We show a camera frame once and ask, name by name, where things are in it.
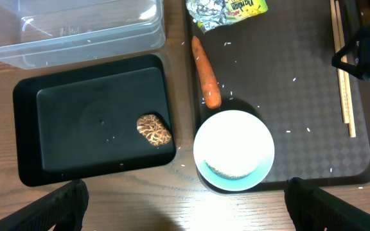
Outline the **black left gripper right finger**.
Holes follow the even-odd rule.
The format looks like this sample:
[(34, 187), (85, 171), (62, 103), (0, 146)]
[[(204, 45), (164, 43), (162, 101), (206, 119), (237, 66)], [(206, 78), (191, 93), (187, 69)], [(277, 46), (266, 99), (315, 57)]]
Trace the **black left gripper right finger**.
[(296, 230), (370, 231), (370, 214), (301, 178), (290, 179), (284, 193)]

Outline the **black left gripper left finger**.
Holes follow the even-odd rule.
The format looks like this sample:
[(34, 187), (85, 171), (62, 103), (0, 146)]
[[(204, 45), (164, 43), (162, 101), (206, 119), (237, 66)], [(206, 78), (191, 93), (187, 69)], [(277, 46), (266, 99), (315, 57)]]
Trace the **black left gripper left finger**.
[(73, 180), (0, 220), (0, 230), (81, 230), (89, 193)]

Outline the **brown shiitake mushroom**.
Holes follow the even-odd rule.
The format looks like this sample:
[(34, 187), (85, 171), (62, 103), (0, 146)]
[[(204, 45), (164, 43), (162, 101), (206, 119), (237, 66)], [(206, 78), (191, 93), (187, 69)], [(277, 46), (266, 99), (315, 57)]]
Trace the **brown shiitake mushroom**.
[(141, 116), (136, 123), (137, 131), (152, 145), (168, 144), (172, 135), (163, 122), (154, 114)]

